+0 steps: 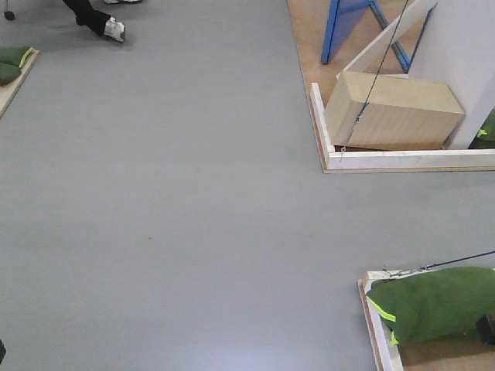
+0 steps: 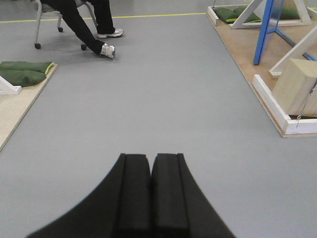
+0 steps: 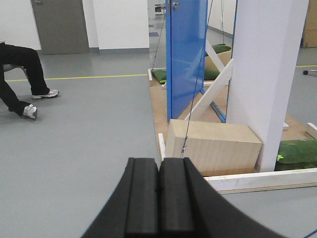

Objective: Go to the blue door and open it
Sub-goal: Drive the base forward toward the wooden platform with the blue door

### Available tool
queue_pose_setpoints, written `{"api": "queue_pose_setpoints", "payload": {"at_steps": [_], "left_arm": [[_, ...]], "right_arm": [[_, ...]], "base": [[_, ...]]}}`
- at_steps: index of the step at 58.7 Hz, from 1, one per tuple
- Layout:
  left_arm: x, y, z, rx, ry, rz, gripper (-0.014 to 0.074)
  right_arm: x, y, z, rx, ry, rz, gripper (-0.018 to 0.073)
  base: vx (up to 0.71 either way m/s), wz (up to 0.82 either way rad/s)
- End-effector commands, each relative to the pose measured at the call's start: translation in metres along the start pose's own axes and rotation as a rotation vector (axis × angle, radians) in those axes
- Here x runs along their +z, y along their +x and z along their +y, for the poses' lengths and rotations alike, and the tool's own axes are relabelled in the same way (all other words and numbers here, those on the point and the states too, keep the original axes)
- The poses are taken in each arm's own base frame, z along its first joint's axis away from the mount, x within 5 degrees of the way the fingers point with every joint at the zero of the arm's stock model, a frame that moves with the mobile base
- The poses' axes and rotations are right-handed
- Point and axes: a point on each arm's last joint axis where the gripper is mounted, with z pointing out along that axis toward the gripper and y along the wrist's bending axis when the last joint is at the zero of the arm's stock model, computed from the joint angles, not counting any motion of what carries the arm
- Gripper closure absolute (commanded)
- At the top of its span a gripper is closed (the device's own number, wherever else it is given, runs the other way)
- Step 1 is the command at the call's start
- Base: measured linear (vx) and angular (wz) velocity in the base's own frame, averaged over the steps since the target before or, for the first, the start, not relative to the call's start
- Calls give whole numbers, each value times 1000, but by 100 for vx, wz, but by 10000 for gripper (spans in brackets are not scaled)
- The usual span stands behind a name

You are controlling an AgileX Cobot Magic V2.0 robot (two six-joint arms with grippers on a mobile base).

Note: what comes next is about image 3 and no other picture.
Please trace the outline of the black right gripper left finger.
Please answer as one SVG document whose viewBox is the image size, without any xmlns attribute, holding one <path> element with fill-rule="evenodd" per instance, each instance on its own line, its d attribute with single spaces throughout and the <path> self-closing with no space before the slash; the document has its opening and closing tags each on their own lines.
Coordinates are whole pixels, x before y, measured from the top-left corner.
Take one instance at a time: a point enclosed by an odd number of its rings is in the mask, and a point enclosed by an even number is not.
<svg viewBox="0 0 317 238">
<path fill-rule="evenodd" d="M 158 168 L 152 158 L 129 158 L 114 192 L 84 238 L 158 236 Z"/>
</svg>

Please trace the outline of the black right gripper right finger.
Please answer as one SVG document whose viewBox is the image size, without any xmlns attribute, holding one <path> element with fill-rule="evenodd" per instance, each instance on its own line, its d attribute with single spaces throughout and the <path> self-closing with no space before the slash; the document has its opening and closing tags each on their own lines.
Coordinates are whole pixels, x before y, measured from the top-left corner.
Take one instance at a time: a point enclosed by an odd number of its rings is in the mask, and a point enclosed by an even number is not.
<svg viewBox="0 0 317 238">
<path fill-rule="evenodd" d="M 280 238 L 223 198 L 189 158 L 165 158 L 159 170 L 161 238 Z"/>
</svg>

